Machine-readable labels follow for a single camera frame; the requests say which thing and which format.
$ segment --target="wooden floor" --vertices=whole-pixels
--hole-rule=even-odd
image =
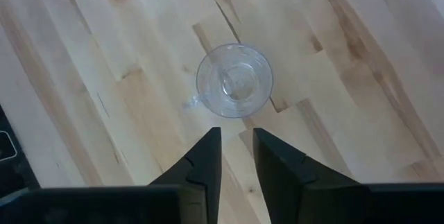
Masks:
[[[0,0],[0,104],[43,187],[148,184],[221,126],[225,224],[270,222],[254,127],[360,182],[442,180],[443,124],[424,124],[428,87],[396,59],[409,42],[388,45],[394,24],[371,15],[359,0]],[[245,119],[184,107],[231,42],[268,58],[271,100]]]

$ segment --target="clear plastic cup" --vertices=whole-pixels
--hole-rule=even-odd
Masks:
[[[251,115],[271,95],[273,73],[266,58],[242,44],[225,44],[208,53],[196,75],[198,100],[229,118]]]

